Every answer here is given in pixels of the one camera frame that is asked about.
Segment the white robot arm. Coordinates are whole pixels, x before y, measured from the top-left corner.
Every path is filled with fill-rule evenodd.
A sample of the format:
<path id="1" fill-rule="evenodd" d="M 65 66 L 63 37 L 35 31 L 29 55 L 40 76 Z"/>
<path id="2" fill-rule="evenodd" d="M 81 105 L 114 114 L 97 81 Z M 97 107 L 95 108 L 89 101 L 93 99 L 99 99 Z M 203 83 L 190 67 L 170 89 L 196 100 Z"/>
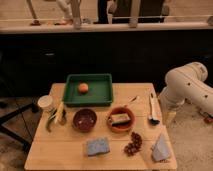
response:
<path id="1" fill-rule="evenodd" d="M 165 125 L 174 119 L 185 100 L 213 117 L 213 88 L 204 83 L 207 76 L 207 68 L 200 62 L 188 63 L 167 72 L 166 86 L 158 96 Z"/>

